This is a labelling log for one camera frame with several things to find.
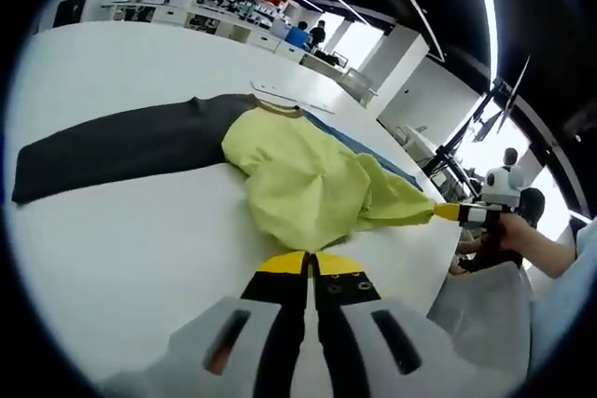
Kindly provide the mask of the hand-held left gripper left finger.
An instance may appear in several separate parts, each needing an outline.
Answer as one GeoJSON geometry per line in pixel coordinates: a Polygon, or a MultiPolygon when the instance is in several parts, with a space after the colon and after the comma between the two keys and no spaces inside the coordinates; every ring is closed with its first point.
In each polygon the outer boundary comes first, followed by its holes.
{"type": "Polygon", "coordinates": [[[156,362],[105,380],[104,397],[287,397],[304,338],[309,256],[264,262],[239,297],[223,297],[173,332],[156,362]]]}

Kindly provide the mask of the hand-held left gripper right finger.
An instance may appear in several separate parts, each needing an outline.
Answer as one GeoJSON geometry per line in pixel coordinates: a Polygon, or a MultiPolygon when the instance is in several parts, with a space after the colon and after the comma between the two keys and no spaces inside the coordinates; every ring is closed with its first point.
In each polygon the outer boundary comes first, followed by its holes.
{"type": "Polygon", "coordinates": [[[311,257],[318,336],[337,397],[463,397],[466,364],[446,333],[341,255],[311,257]]]}

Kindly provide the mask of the person's right hand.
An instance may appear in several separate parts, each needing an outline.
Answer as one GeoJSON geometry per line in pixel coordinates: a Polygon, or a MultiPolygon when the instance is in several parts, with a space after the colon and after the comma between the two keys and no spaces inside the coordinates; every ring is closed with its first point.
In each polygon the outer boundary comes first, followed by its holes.
{"type": "Polygon", "coordinates": [[[499,248],[518,254],[526,252],[541,240],[542,235],[520,216],[513,213],[501,213],[499,218],[499,248]]]}

